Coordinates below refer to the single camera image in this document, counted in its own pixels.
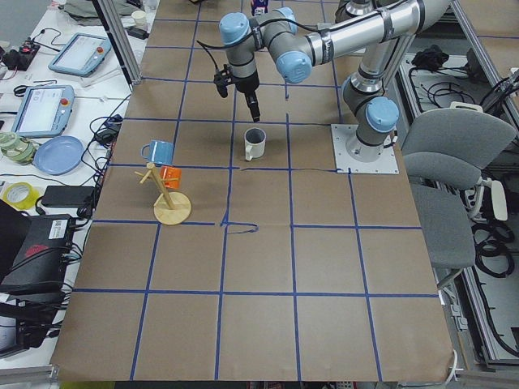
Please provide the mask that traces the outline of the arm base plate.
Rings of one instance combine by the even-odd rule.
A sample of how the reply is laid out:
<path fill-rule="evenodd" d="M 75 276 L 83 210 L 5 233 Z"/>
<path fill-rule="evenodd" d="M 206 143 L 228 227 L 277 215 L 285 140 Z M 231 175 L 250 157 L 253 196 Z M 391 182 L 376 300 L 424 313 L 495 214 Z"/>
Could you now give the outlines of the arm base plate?
<path fill-rule="evenodd" d="M 391 135 L 378 146 L 357 138 L 357 125 L 332 124 L 332 145 L 339 173 L 399 174 Z"/>

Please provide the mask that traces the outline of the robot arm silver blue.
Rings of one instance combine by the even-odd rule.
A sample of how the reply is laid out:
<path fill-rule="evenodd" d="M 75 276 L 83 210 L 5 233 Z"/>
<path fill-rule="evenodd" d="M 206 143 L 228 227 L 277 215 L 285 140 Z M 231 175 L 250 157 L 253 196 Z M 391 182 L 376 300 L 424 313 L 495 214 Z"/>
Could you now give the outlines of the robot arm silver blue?
<path fill-rule="evenodd" d="M 300 26 L 288 7 L 251 18 L 229 13 L 219 23 L 228 62 L 215 69 L 213 82 L 222 97 L 233 84 L 257 122 L 260 107 L 255 91 L 260 81 L 255 52 L 266 49 L 287 83 L 301 83 L 313 67 L 363 49 L 357 71 L 345 81 L 343 99 L 358 123 L 364 123 L 368 103 L 383 95 L 414 35 L 436 23 L 449 5 L 448 1 L 399 1 L 374 8 L 365 1 L 362 15 L 306 35 L 297 33 Z"/>

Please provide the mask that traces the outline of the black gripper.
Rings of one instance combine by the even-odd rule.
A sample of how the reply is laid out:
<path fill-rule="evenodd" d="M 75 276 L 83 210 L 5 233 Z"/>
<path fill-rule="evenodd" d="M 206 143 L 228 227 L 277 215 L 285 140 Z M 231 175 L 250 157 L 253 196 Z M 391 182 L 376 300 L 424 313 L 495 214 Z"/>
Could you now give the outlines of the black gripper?
<path fill-rule="evenodd" d="M 245 95 L 252 121 L 258 122 L 260 120 L 260 107 L 255 94 L 255 91 L 260 85 L 257 71 L 254 71 L 251 75 L 246 77 L 238 77 L 234 75 L 232 67 L 225 64 L 221 71 L 216 69 L 216 73 L 213 76 L 213 83 L 216 85 L 217 91 L 222 98 L 227 97 L 227 86 L 234 84 L 238 91 Z"/>

